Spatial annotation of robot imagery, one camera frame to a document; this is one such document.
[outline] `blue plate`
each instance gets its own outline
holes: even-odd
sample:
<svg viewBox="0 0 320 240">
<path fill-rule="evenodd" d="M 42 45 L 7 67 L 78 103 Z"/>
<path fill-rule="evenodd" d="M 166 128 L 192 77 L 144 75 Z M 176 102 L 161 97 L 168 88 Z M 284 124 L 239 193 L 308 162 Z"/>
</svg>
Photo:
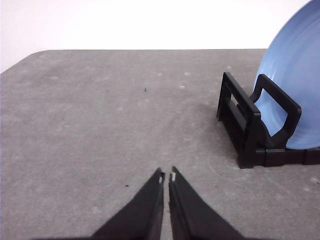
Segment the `blue plate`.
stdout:
<svg viewBox="0 0 320 240">
<path fill-rule="evenodd" d="M 320 0 L 308 2 L 283 26 L 264 55 L 259 74 L 266 74 L 302 108 L 286 147 L 320 147 Z M 255 105 L 273 136 L 287 113 L 265 91 Z"/>
</svg>

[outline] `white wall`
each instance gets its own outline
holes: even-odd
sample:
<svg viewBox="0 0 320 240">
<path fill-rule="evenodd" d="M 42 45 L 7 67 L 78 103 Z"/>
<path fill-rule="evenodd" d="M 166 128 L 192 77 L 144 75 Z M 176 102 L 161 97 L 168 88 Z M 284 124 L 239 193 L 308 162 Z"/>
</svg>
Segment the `white wall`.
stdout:
<svg viewBox="0 0 320 240">
<path fill-rule="evenodd" d="M 49 49 L 267 48 L 307 0 L 1 0 L 1 72 Z"/>
</svg>

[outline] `gray tabletop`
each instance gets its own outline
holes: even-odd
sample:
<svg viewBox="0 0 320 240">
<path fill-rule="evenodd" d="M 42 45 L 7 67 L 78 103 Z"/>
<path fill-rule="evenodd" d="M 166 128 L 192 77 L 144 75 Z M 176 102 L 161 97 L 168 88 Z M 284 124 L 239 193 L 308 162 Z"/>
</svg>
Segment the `gray tabletop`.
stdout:
<svg viewBox="0 0 320 240">
<path fill-rule="evenodd" d="M 51 50 L 5 71 L 1 239 L 88 236 L 172 165 L 243 235 L 319 239 L 320 165 L 239 169 L 215 117 L 223 72 L 250 93 L 264 52 Z"/>
</svg>

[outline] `plate holder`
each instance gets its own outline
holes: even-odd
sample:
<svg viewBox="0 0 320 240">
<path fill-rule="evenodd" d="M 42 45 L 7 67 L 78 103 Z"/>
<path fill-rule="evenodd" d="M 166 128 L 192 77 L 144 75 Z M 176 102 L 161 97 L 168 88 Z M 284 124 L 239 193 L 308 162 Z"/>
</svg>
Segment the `plate holder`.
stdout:
<svg viewBox="0 0 320 240">
<path fill-rule="evenodd" d="M 265 90 L 287 113 L 283 127 L 270 136 L 255 102 Z M 287 164 L 320 164 L 320 147 L 287 149 L 301 117 L 301 107 L 265 74 L 260 74 L 248 96 L 230 72 L 224 72 L 216 117 L 222 121 L 238 153 L 241 169 L 254 166 L 276 167 Z"/>
</svg>

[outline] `gray table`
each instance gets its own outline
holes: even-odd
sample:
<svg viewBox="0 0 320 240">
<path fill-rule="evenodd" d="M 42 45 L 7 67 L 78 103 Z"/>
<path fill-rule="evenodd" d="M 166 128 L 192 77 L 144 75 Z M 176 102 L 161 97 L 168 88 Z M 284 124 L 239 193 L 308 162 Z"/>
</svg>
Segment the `gray table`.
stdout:
<svg viewBox="0 0 320 240">
<path fill-rule="evenodd" d="M 5 71 L 2 239 L 90 235 L 172 165 L 245 236 L 319 238 L 320 165 L 241 170 L 215 117 L 223 72 L 250 93 L 264 52 L 50 50 Z"/>
</svg>

